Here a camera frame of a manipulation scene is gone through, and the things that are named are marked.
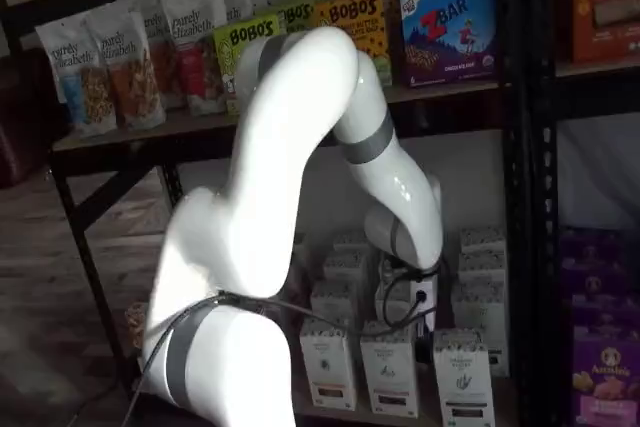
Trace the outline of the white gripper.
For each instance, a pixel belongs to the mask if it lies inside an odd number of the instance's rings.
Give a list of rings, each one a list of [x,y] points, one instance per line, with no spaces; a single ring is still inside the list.
[[[436,309],[438,303],[438,277],[436,272],[430,272],[419,280],[409,283],[411,302],[416,305],[415,315],[422,318],[422,325],[427,329],[416,334],[416,362],[419,364],[432,363],[432,333],[436,324]]]

